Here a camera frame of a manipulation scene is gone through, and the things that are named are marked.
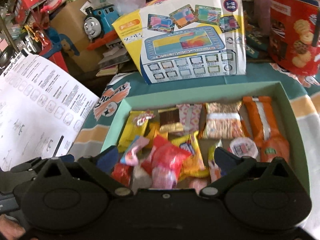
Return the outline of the person's left hand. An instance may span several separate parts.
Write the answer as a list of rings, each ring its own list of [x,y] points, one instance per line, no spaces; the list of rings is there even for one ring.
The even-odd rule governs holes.
[[[8,240],[19,239],[26,233],[26,230],[20,224],[9,219],[6,215],[1,215],[0,231],[1,235]]]

